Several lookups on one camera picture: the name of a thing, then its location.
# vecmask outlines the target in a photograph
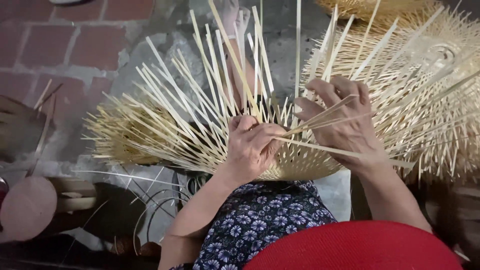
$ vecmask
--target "gray floor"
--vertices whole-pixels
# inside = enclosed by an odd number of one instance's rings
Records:
[[[240,5],[251,8],[253,5],[259,5],[259,0],[240,0]],[[180,49],[188,61],[188,65],[197,83],[207,89],[207,80],[203,74],[203,65],[200,59],[200,53],[196,49],[193,41],[193,27],[189,11],[194,9],[195,16],[200,27],[200,31],[204,33],[204,24],[212,23],[213,16],[210,13],[206,0],[157,0],[154,15],[150,23],[144,28],[136,28],[132,30],[132,36],[138,37],[124,67],[119,71],[119,76],[115,79],[111,94],[121,96],[122,93],[132,93],[135,87],[132,81],[141,83],[142,80],[135,70],[136,66],[143,62],[146,64],[154,63],[154,55],[145,42],[145,37],[150,36],[156,45],[160,55],[164,58],[170,71],[175,68],[170,63],[173,53]],[[301,37],[301,61],[302,63],[309,58],[314,42],[312,38],[319,39],[323,31],[328,27],[330,19],[325,15],[321,8],[313,3],[313,1],[304,1],[302,7],[302,37]],[[247,32],[252,29],[253,18],[250,21]],[[295,44],[296,44],[296,0],[264,0],[264,38],[267,44],[267,53],[269,56],[270,68],[274,79],[275,91],[278,97],[289,97],[293,93],[295,84]],[[246,54],[252,58],[251,52],[247,49]],[[179,79],[178,85],[185,89],[187,94],[188,87]],[[82,179],[92,181],[93,183],[108,183],[121,188],[119,200],[123,201],[124,208],[112,210],[110,218],[102,217],[99,211],[96,214],[97,220],[91,222],[103,222],[108,226],[114,226],[113,223],[127,223],[127,230],[116,232],[117,234],[128,233],[135,227],[136,221],[140,214],[145,214],[140,219],[137,232],[143,243],[146,241],[158,242],[166,227],[170,224],[172,218],[164,211],[156,209],[157,203],[171,196],[171,192],[159,191],[169,188],[168,185],[154,183],[151,181],[133,179],[129,177],[118,177],[112,175],[96,174],[96,173],[74,173],[72,171],[103,171],[123,173],[138,177],[155,178],[162,170],[160,167],[139,167],[132,166],[123,170],[120,166],[113,168],[99,163],[89,157],[90,151],[85,149],[91,147],[85,141],[79,141],[78,136],[84,132],[82,129],[82,121],[69,123],[68,126],[59,127],[55,134],[49,139],[44,150],[42,161],[39,162],[36,175],[45,176],[76,176]],[[13,166],[9,166],[12,170],[21,168],[22,162],[19,161]],[[12,172],[2,175],[14,184],[15,179],[22,177],[23,172]],[[158,180],[170,182],[172,171],[164,169],[158,176]],[[338,175],[327,180],[316,181],[317,187],[321,192],[325,204],[332,209],[334,216],[339,220],[348,220],[350,215],[350,198],[349,198],[349,172],[340,172]],[[129,212],[126,208],[131,207],[130,202],[137,196],[140,200],[136,200],[135,205],[139,205],[139,210],[134,213]],[[174,213],[173,206],[168,202],[163,205],[166,211]],[[70,232],[77,239],[88,245],[92,249],[103,249],[109,246],[109,243],[100,241],[92,234],[84,230],[76,229]]]

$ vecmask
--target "red hat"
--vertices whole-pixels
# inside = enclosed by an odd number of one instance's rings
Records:
[[[255,256],[244,270],[461,270],[433,234],[391,221],[332,223],[291,234]]]

